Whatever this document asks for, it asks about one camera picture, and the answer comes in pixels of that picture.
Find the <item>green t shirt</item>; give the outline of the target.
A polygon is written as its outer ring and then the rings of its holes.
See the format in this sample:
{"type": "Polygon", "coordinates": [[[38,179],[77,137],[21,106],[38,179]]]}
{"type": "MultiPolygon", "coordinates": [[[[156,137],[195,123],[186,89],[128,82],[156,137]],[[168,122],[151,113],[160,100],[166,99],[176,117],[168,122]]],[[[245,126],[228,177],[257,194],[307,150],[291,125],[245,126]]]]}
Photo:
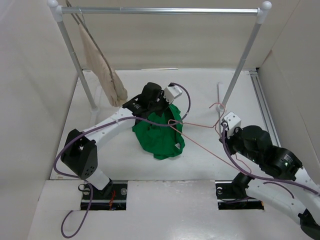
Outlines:
{"type": "MultiPolygon", "coordinates": [[[[172,104],[161,116],[153,113],[148,120],[157,124],[173,124],[181,120],[180,113],[181,111],[172,104]]],[[[153,154],[157,160],[175,158],[182,154],[185,147],[182,130],[182,124],[161,127],[145,121],[141,121],[132,128],[142,149],[153,154]]]]}

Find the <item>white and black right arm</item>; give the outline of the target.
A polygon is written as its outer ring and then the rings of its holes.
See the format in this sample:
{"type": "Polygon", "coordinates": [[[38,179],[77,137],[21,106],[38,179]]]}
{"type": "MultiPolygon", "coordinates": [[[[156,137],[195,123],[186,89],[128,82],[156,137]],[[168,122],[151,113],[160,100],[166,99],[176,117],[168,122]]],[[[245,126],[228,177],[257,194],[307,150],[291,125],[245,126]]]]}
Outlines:
{"type": "Polygon", "coordinates": [[[220,142],[240,173],[231,184],[237,197],[258,199],[296,222],[313,240],[320,238],[320,186],[308,175],[302,162],[286,148],[273,145],[270,134],[257,125],[240,127],[240,120],[224,119],[220,142]],[[257,164],[267,176],[240,167],[233,155],[257,164]]]}

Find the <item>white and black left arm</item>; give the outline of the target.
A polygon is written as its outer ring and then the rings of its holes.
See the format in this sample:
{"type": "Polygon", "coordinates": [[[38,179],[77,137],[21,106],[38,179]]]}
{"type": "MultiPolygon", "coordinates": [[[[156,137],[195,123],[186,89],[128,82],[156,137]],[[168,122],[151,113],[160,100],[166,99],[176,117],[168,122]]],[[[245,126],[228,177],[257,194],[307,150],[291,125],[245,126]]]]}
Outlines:
{"type": "Polygon", "coordinates": [[[165,88],[153,82],[147,83],[140,94],[124,103],[109,118],[84,131],[72,130],[67,136],[61,161],[78,178],[91,184],[98,197],[107,198],[111,194],[113,181],[99,168],[99,149],[151,114],[163,114],[181,94],[181,89],[172,83],[165,88]]]}

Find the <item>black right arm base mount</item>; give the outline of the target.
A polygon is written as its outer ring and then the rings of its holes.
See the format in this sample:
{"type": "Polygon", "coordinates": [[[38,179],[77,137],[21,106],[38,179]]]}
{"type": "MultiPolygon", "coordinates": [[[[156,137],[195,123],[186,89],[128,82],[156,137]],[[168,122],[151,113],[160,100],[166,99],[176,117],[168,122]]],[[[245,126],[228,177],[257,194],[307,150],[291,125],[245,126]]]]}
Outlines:
{"type": "Polygon", "coordinates": [[[263,203],[246,193],[252,177],[238,173],[233,180],[215,181],[215,194],[219,210],[264,210],[263,203]]]}

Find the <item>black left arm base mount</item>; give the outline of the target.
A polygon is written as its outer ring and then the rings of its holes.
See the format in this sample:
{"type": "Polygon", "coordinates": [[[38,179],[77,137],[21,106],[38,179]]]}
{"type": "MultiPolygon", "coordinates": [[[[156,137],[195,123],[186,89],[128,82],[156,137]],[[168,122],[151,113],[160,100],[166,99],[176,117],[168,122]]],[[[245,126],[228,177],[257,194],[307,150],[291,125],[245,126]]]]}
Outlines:
{"type": "MultiPolygon", "coordinates": [[[[78,185],[78,190],[82,193],[80,209],[86,210],[90,201],[90,188],[88,184],[78,185]]],[[[110,193],[103,196],[93,187],[93,198],[90,206],[91,211],[125,211],[127,208],[127,181],[114,181],[110,193]]]]}

